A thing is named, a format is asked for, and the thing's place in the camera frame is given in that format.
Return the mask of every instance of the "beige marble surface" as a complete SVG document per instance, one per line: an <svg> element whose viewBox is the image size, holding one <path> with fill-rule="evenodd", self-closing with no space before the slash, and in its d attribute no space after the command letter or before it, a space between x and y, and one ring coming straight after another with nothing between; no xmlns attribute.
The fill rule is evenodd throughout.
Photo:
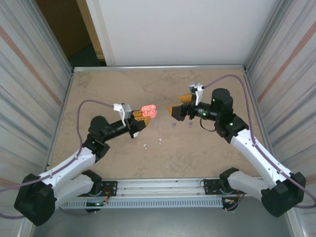
<svg viewBox="0 0 316 237"><path fill-rule="evenodd" d="M77 72L66 105L51 162L54 167L79 147L76 134L76 113L84 99L95 99L106 103L130 104L133 110L144 105L155 104L158 115L151 120L137 138L128 134L108 141L108 153L91 169L103 178L187 178L214 177L230 167L236 167L249 175L258 175L254 167L232 145L216 132L200 128L198 118L176 122L168 114L167 107L178 103L178 96L189 92L188 85L197 81L204 85L226 74L236 74L243 79L241 70L166 70L125 72ZM210 102L212 90L227 88L234 99L234 112L248 123L242 87L235 78L218 82L204 91L203 101ZM253 109L255 135L260 130ZM119 114L98 104L85 104L80 114L79 128L83 140L90 121L102 115L108 122L119 120ZM213 122L203 125L213 128Z"/></svg>

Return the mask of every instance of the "corrugated metal wall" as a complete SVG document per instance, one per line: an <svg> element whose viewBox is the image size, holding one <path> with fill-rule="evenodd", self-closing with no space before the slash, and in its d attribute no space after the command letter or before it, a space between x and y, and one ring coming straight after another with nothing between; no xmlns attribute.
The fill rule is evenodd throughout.
<svg viewBox="0 0 316 237"><path fill-rule="evenodd" d="M254 93L278 160L316 194L316 1L292 1L249 65ZM304 204L312 204L309 197ZM311 236L316 209L301 210Z"/></svg>
<svg viewBox="0 0 316 237"><path fill-rule="evenodd" d="M72 74L51 37L32 1L0 1L0 189L45 166ZM20 215L16 195L0 195L1 213ZM0 219L0 236L24 219Z"/></svg>

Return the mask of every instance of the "table surface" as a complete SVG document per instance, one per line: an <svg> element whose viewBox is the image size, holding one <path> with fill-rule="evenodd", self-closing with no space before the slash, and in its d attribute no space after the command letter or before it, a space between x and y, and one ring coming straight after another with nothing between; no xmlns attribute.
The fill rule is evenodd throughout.
<svg viewBox="0 0 316 237"><path fill-rule="evenodd" d="M149 126L131 139L128 134L112 139L108 153L90 169L102 178L191 178L215 177L230 167L239 168L248 175L257 176L255 168L232 145L216 132L203 130L199 119L186 118L183 122L169 115L167 107L177 104L178 96L189 93L191 82L204 85L226 75L235 74L243 79L242 70L155 70L155 71L102 71L76 72L66 104L60 131L50 167L54 167L79 147L76 133L76 114L82 100L94 99L105 103L130 104L133 110L155 104L156 118ZM210 102L216 88L227 88L234 99L234 113L248 123L245 98L237 79L227 78L203 93L203 102ZM90 121L104 116L108 122L119 120L118 112L94 104L83 105L79 130L85 140ZM254 133L262 141L253 108ZM212 129L213 122L204 121L204 127Z"/></svg>

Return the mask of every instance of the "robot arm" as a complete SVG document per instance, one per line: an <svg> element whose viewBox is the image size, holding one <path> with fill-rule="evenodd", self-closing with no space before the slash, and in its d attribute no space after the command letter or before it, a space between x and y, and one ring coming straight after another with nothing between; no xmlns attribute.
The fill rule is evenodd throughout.
<svg viewBox="0 0 316 237"><path fill-rule="evenodd" d="M107 153L110 146L106 141L125 133L129 133L130 137L134 138L150 121L150 117L144 117L142 111L132 111L126 104L114 104L114 110L119 112L121 120L109 124L102 116L94 117L81 149L39 176L33 174L26 176L23 183L46 176L48 178L21 187L14 208L39 226L65 202L82 194L99 193L102 178L91 170L80 173Z"/></svg>
<svg viewBox="0 0 316 237"><path fill-rule="evenodd" d="M179 121L183 121L185 116L189 116L189 119L197 116L204 120L215 121L218 135L237 148L263 178L263 180L254 178L236 168L230 168L220 175L221 188L227 193L235 189L256 197L275 217L299 204L303 200L304 192L279 171L281 170L303 187L305 187L305 177L300 172L293 174L255 138L255 145L279 168L279 171L266 160L252 143L248 125L233 113L233 98L229 91L222 88L214 90L211 104L207 104L201 101L204 87L200 83L193 83L189 88L190 94L179 97L182 104L169 106L171 116Z"/></svg>

